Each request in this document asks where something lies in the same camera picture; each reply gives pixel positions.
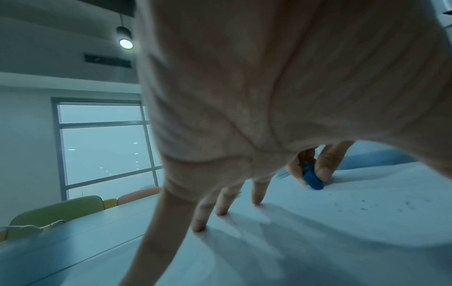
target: table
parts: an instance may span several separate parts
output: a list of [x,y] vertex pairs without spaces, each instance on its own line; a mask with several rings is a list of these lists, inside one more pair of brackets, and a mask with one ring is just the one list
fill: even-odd
[[[338,171],[323,191],[272,180],[262,207],[249,187],[158,285],[452,285],[452,184],[419,163]],[[156,201],[0,244],[0,285],[116,285]]]

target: ceiling lamp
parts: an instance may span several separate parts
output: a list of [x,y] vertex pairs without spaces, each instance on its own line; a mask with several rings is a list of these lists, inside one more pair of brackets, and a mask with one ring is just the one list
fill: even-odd
[[125,49],[131,49],[133,48],[132,32],[126,27],[124,27],[124,23],[122,22],[122,14],[119,15],[121,17],[121,26],[116,28],[118,42],[121,45],[121,47]]

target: air vent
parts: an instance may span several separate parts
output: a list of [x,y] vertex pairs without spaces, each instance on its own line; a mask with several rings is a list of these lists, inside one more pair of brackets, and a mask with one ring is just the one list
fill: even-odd
[[132,68],[132,62],[130,60],[118,58],[118,57],[104,57],[96,55],[85,55],[85,62],[99,65],[111,65]]

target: window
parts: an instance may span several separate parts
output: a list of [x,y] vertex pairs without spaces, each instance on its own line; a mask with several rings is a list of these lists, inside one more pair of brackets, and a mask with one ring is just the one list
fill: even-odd
[[102,199],[163,185],[163,169],[139,101],[53,99],[63,199]]

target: hand holding blue eraser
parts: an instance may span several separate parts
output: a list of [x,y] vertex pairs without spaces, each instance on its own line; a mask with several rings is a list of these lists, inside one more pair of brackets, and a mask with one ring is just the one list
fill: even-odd
[[314,164],[308,163],[303,168],[303,180],[314,190],[323,189],[323,182],[315,175]]

